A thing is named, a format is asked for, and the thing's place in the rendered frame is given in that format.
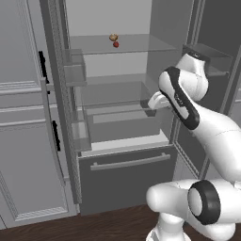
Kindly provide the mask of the grey fridge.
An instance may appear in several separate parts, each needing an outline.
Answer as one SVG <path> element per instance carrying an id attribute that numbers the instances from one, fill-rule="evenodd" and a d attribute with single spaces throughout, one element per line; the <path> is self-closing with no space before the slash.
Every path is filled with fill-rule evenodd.
<path id="1" fill-rule="evenodd" d="M 176 165 L 171 181 L 175 179 L 203 178 L 210 165 L 209 158 L 196 139 L 175 116 L 171 107 L 172 122 L 167 137 L 163 132 L 154 136 L 92 142 L 87 111 L 83 106 L 82 90 L 88 85 L 142 82 L 152 95 L 158 89 L 161 72 L 177 64 L 182 47 L 174 39 L 177 24 L 174 22 L 172 0 L 56 0 L 57 22 L 63 51 L 70 49 L 70 37 L 104 36 L 111 34 L 150 34 L 175 47 L 174 51 L 83 55 L 86 62 L 87 84 L 68 87 L 72 124 L 86 124 L 91 150 L 78 152 L 81 158 L 111 153 L 123 153 L 173 145 L 177 151 Z M 45 96 L 55 96 L 53 80 L 45 87 Z"/>

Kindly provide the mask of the glass fridge shelf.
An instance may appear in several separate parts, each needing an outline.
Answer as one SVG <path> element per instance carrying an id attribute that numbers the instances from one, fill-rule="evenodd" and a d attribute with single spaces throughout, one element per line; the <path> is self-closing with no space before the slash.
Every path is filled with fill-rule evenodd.
<path id="1" fill-rule="evenodd" d="M 70 49 L 83 55 L 174 51 L 175 47 L 150 34 L 119 35 L 118 47 L 107 35 L 70 37 Z"/>

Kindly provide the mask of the clear fridge crisper drawer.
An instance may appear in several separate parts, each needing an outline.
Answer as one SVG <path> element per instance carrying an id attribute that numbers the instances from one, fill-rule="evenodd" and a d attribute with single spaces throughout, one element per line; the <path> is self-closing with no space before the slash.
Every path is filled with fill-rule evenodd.
<path id="1" fill-rule="evenodd" d="M 172 122 L 168 108 L 151 110 L 151 94 L 142 82 L 88 85 L 82 90 L 92 142 L 145 137 L 163 132 Z"/>

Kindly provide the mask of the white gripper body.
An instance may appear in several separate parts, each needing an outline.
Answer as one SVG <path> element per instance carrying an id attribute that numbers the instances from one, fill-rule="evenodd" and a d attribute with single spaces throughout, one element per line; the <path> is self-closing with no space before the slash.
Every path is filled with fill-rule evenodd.
<path id="1" fill-rule="evenodd" d="M 157 110 L 164 107 L 170 107 L 170 103 L 165 95 L 163 95 L 160 91 L 157 91 L 148 101 L 148 107 L 151 110 Z"/>

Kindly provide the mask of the clear fridge door bin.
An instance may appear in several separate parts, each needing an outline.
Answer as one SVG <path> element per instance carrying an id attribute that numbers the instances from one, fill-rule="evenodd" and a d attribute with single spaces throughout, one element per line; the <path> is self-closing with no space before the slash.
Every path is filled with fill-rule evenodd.
<path id="1" fill-rule="evenodd" d="M 64 72 L 68 87 L 83 87 L 87 84 L 86 62 L 81 49 L 64 51 Z"/>
<path id="2" fill-rule="evenodd" d="M 233 58 L 217 49 L 202 43 L 183 46 L 183 54 L 193 52 L 205 60 L 205 73 L 208 76 L 220 76 L 230 72 Z"/>
<path id="3" fill-rule="evenodd" d="M 91 142 L 88 136 L 87 126 L 84 122 L 79 121 L 72 124 L 72 134 L 74 147 L 79 152 L 91 150 Z"/>

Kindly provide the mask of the dark grey freezer drawer front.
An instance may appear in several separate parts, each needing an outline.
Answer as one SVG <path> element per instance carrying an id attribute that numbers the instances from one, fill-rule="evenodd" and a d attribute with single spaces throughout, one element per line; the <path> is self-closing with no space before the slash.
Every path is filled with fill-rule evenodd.
<path id="1" fill-rule="evenodd" d="M 170 159 L 121 169 L 90 170 L 95 162 L 99 165 L 119 163 L 156 157 L 162 153 L 169 154 Z M 150 186 L 172 180 L 176 158 L 177 151 L 173 145 L 81 158 L 80 214 L 86 216 L 145 204 Z"/>

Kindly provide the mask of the grey fridge door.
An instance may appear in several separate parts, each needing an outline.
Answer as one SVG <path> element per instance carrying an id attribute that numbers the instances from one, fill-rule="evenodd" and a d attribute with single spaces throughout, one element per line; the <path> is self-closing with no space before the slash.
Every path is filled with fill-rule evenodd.
<path id="1" fill-rule="evenodd" d="M 72 188 L 74 204 L 82 202 L 81 183 L 79 176 L 78 151 L 75 149 L 72 133 L 72 114 L 68 89 L 66 85 L 63 51 L 60 39 L 60 27 L 57 22 L 56 0 L 40 0 L 40 10 L 43 20 L 46 44 L 52 72 L 56 104 L 59 114 L 63 145 L 67 159 L 67 167 Z"/>
<path id="2" fill-rule="evenodd" d="M 177 33 L 182 47 L 202 43 L 233 58 L 230 72 L 207 76 L 209 89 L 199 104 L 228 115 L 241 73 L 241 0 L 172 0 Z"/>

